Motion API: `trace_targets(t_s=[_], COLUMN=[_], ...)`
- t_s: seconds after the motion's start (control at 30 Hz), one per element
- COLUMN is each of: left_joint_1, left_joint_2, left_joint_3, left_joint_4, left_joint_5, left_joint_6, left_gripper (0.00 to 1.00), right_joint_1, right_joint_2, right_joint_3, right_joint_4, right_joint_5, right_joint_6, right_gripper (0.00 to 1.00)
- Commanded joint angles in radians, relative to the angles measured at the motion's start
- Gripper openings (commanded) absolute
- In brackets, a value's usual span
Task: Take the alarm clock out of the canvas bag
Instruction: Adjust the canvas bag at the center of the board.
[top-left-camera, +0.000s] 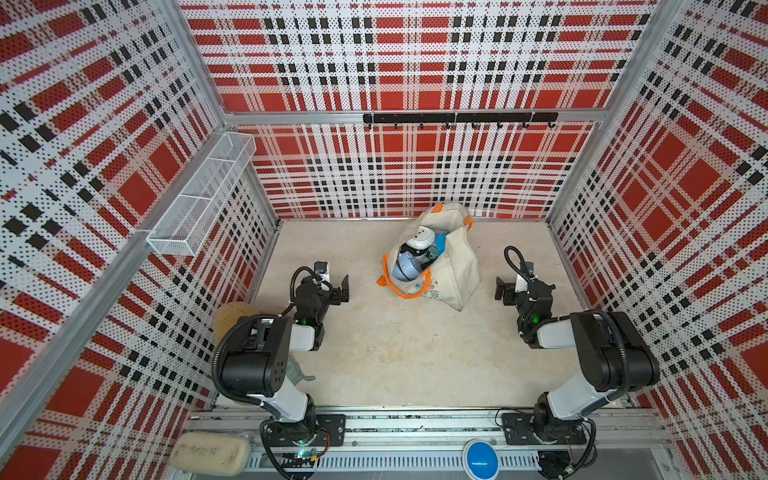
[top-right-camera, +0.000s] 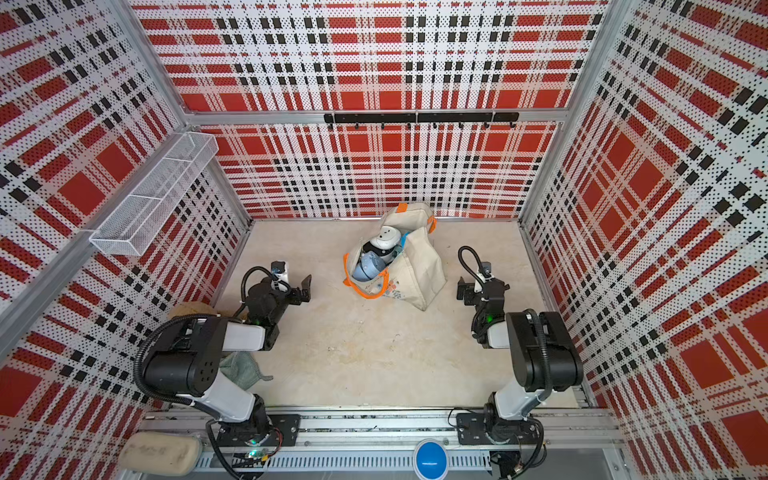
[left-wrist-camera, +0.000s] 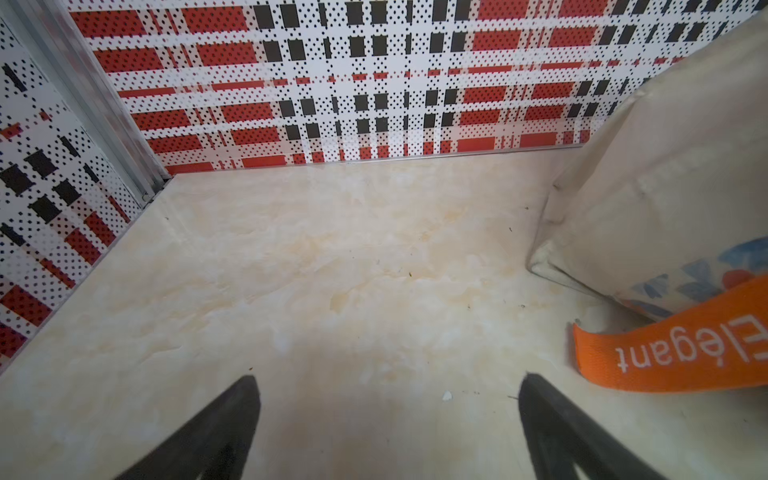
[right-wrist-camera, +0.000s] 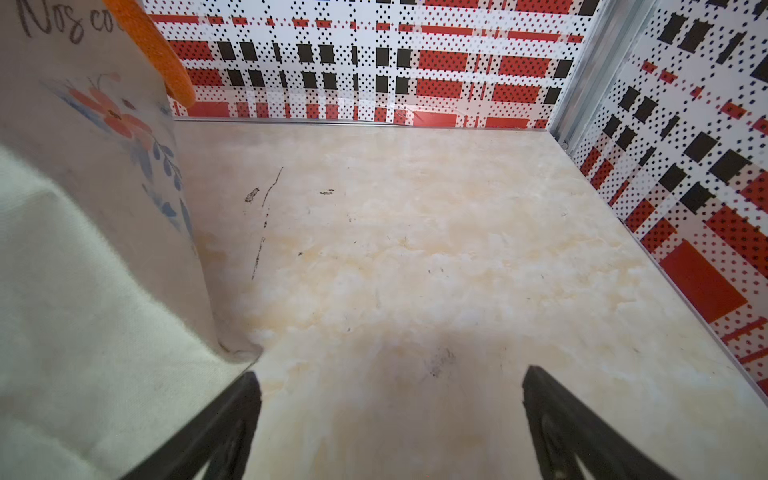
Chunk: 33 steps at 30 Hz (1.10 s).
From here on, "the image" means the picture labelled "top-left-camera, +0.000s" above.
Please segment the beige canvas bag orange handles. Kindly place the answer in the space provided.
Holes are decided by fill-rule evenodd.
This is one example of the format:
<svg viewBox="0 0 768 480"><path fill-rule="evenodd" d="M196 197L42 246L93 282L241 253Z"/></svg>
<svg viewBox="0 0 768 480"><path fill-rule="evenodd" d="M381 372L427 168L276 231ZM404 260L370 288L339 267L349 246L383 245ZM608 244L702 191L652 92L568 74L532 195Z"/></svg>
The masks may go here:
<svg viewBox="0 0 768 480"><path fill-rule="evenodd" d="M463 310L480 283L478 258L468 239L472 227L473 218L463 205L432 206L406 227L382 257L377 284L404 300L430 298ZM401 247L425 228L445 236L442 252L436 259L419 264L414 279L405 279L405 269L399 265L405 255Z"/></svg>

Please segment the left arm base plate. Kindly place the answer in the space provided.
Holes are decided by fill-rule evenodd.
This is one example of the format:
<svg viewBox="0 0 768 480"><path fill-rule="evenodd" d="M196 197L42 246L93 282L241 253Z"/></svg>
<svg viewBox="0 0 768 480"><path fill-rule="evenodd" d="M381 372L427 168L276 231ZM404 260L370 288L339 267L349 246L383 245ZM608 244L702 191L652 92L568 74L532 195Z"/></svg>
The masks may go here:
<svg viewBox="0 0 768 480"><path fill-rule="evenodd" d="M270 447L342 446L347 417L344 414L312 414L299 422L266 420L260 436Z"/></svg>

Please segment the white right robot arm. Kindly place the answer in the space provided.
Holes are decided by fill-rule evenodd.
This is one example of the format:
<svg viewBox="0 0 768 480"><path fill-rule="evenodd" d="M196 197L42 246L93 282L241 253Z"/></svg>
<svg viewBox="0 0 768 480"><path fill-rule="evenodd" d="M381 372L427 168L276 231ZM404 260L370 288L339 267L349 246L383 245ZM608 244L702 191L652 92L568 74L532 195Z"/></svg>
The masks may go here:
<svg viewBox="0 0 768 480"><path fill-rule="evenodd" d="M594 411L631 391L655 385L658 360L627 314L590 309L555 316L555 286L541 281L526 262L515 280L496 279L494 298L517 313L518 336L532 349L573 349L578 371L559 388L542 393L530 415L538 442L555 444L573 434Z"/></svg>

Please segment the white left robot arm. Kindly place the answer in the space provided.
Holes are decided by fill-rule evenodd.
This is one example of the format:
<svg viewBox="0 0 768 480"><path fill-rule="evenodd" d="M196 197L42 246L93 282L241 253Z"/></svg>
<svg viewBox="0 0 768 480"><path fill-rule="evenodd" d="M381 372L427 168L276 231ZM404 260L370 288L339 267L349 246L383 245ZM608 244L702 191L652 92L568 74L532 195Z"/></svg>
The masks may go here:
<svg viewBox="0 0 768 480"><path fill-rule="evenodd" d="M270 414L260 427L270 446L343 444L346 416L319 414L312 397L289 379L289 360L293 352L320 349L329 308L349 297L349 278L332 285L326 262L301 266L291 277L289 305L283 312L238 319L216 346L212 379L217 391Z"/></svg>

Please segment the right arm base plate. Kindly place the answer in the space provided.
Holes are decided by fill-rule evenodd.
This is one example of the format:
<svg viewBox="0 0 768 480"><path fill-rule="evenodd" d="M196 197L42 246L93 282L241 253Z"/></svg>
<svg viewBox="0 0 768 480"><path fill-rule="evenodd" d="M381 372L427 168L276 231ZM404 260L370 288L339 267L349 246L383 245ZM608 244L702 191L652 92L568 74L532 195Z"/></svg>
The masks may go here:
<svg viewBox="0 0 768 480"><path fill-rule="evenodd" d="M548 419L527 412L504 412L499 417L507 445L586 445L581 422Z"/></svg>

